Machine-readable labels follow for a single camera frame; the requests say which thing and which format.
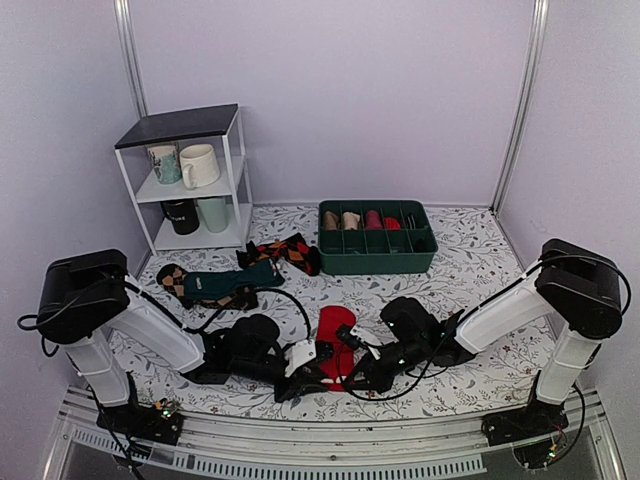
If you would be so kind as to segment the red sock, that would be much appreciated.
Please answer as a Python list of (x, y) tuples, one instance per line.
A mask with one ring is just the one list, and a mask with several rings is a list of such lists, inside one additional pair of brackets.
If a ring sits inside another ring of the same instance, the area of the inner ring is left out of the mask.
[(332, 380), (329, 383), (330, 391), (344, 392), (340, 376), (348, 375), (354, 367), (354, 350), (338, 338), (338, 329), (343, 325), (353, 327), (355, 324), (356, 316), (345, 307), (326, 306), (320, 310), (317, 339), (330, 343), (334, 349), (331, 359), (320, 363), (320, 369)]
[(385, 217), (384, 225), (389, 231), (399, 231), (403, 229), (401, 222), (393, 217)]

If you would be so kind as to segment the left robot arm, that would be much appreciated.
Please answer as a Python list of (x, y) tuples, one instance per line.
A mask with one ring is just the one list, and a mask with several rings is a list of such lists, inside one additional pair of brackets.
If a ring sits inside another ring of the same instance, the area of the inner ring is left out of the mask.
[(226, 328), (189, 328), (128, 274), (126, 256), (103, 250), (51, 263), (45, 273), (35, 328), (61, 347), (128, 434), (148, 426), (146, 408), (136, 402), (135, 384), (119, 366), (106, 340), (118, 330), (163, 358), (188, 381), (217, 385), (235, 375), (273, 385), (285, 402), (325, 392), (320, 365), (333, 347), (310, 337), (281, 346), (274, 320), (253, 314)]

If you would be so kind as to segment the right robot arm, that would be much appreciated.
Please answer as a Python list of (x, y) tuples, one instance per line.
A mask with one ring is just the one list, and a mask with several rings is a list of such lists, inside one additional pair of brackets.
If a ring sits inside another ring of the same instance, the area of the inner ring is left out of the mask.
[(364, 355), (351, 371), (337, 369), (346, 392), (374, 392), (374, 401), (393, 400), (398, 375), (415, 367), (449, 368), (473, 360), (501, 338), (554, 317), (563, 327), (554, 350), (537, 373), (531, 403), (517, 415), (517, 427), (537, 436), (552, 424), (601, 344), (619, 331), (632, 299), (629, 280), (610, 259), (560, 239), (551, 239), (536, 262), (510, 285), (468, 311), (439, 320), (416, 299), (401, 296), (380, 318), (394, 341), (376, 345), (354, 328), (337, 334)]

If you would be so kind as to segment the dark teal sock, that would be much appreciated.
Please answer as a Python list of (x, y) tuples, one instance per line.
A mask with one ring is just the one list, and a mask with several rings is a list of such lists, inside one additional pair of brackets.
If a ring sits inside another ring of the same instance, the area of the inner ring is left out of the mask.
[(190, 301), (218, 301), (244, 287), (279, 287), (285, 282), (270, 260), (243, 270), (190, 272), (184, 278), (184, 295)]

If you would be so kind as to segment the red rolled sock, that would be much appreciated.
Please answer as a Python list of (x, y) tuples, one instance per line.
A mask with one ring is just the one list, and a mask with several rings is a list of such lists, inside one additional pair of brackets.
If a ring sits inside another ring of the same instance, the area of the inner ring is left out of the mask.
[(393, 217), (385, 217), (384, 225), (389, 231), (399, 231), (403, 229), (401, 222)]

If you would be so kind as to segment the tan rolled sock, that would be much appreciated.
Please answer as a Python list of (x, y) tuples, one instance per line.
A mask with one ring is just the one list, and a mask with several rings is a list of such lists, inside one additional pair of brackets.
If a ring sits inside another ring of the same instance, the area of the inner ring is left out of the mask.
[(333, 211), (325, 211), (322, 217), (322, 228), (327, 231), (338, 231), (340, 229), (340, 216)]

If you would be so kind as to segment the brown argyle sock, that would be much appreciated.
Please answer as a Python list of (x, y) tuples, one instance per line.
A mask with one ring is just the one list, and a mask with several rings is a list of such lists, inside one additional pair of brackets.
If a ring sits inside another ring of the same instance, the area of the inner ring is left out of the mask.
[(201, 306), (247, 311), (258, 305), (254, 286), (243, 279), (240, 271), (187, 272), (176, 264), (168, 264), (160, 269), (156, 281), (185, 309)]

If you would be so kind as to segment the mint green mug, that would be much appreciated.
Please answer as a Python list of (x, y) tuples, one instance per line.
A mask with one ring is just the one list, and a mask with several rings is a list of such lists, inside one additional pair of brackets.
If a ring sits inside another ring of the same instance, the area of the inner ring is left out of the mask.
[(221, 233), (228, 227), (227, 206), (224, 197), (198, 199), (197, 206), (205, 227), (210, 233)]

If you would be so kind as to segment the black mug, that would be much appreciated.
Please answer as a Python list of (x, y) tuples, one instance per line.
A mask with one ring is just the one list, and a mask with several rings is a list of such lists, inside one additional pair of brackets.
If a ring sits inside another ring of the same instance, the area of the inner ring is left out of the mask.
[(193, 200), (164, 201), (161, 203), (161, 208), (176, 234), (190, 235), (198, 230), (200, 221)]

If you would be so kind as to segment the cream mug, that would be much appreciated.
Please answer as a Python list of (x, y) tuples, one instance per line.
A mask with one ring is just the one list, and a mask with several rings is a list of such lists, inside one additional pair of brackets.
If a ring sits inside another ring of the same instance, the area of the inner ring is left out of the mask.
[(220, 168), (211, 144), (195, 144), (179, 153), (182, 179), (189, 190), (213, 184), (220, 178)]

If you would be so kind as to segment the white shelf rack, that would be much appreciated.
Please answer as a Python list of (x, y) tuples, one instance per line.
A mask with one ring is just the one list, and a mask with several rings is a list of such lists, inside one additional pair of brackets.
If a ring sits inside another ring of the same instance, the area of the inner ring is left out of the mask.
[[(151, 171), (132, 185), (123, 152), (142, 147)], [(141, 118), (114, 145), (152, 254), (237, 248), (253, 213), (240, 107), (200, 107)]]

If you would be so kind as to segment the teal patterned mug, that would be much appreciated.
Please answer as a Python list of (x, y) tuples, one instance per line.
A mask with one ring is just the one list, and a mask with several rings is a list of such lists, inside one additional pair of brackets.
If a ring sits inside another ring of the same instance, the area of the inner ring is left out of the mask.
[(176, 143), (148, 146), (147, 154), (159, 184), (171, 185), (182, 180), (182, 170)]

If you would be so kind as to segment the aluminium front rail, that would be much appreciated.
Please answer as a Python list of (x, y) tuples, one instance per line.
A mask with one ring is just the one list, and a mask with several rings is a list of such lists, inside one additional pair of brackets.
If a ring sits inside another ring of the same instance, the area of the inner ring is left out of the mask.
[(174, 446), (146, 442), (153, 467), (220, 479), (625, 479), (598, 393), (566, 403), (571, 452), (541, 471), (516, 444), (490, 445), (482, 413), (396, 421), (299, 422), (187, 413)]

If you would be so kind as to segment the left aluminium corner post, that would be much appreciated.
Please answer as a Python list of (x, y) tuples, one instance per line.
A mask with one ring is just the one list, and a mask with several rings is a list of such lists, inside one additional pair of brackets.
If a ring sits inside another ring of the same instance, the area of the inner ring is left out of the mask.
[(136, 114), (142, 118), (148, 114), (142, 77), (135, 44), (130, 2), (115, 0), (114, 11), (125, 71)]

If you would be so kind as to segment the right aluminium corner post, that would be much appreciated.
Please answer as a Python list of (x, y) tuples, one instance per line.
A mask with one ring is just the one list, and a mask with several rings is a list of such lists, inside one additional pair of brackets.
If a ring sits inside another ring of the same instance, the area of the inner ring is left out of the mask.
[(526, 129), (528, 113), (534, 95), (536, 76), (543, 52), (549, 4), (550, 2), (548, 0), (535, 0), (533, 2), (533, 15), (526, 52), (526, 61), (516, 112), (511, 126), (498, 183), (491, 203), (491, 210), (496, 217), (500, 215), (500, 212), (504, 207)]

